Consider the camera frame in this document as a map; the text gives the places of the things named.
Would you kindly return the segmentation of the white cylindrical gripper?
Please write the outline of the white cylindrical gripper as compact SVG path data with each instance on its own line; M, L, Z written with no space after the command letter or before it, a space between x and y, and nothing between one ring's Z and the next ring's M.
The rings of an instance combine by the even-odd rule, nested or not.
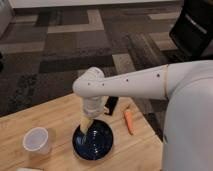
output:
M93 119L98 117L104 111L103 99L101 97L91 97L83 99L83 112L88 117L82 119L80 131L82 132L82 143L85 143L87 131L93 124Z

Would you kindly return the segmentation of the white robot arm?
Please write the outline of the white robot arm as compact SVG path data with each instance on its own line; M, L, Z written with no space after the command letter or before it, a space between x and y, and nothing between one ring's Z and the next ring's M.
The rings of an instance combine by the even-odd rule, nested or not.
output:
M88 118L102 113L104 96L166 100L162 171L213 171L213 60L111 77L91 67L75 80L73 92Z

